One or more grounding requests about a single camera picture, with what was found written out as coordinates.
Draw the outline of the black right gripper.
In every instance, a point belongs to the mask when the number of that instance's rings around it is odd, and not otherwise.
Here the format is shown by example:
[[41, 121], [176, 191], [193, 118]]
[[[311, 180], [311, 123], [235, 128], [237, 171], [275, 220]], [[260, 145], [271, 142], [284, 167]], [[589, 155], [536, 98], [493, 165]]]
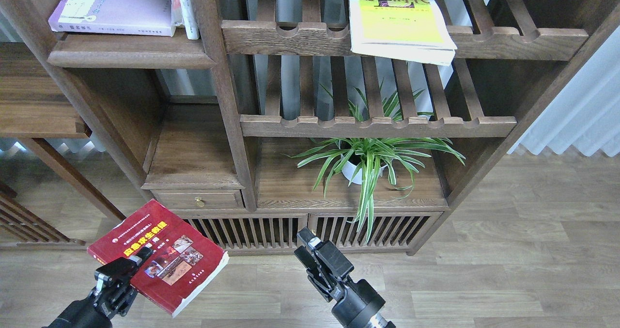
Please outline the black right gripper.
[[337, 321], [344, 328], [385, 328], [386, 319], [380, 313], [385, 300], [364, 279], [344, 282], [353, 264], [332, 242], [320, 240], [308, 227], [302, 230], [303, 237], [297, 239], [304, 246], [294, 254], [323, 299], [337, 302], [331, 310]]

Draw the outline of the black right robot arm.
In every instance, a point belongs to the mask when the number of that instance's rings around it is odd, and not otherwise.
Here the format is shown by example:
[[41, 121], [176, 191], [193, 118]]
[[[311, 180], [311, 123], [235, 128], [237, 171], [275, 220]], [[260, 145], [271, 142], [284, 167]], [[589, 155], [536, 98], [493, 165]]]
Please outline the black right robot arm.
[[294, 254], [306, 267], [308, 279], [320, 295], [327, 302], [335, 300], [331, 312], [344, 328], [395, 327], [380, 313], [385, 300], [366, 280], [351, 279], [353, 264], [330, 240], [321, 241], [307, 227], [297, 237], [303, 246]]

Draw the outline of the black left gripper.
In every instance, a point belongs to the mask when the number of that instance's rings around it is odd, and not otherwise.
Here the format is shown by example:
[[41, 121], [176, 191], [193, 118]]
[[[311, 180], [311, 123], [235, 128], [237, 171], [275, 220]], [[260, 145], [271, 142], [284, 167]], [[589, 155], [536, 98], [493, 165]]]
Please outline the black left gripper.
[[111, 319], [126, 316], [137, 297], [137, 290], [128, 281], [153, 252], [142, 247], [128, 259], [120, 257], [99, 267], [94, 272], [97, 286], [85, 299], [71, 302], [49, 328], [111, 328]]

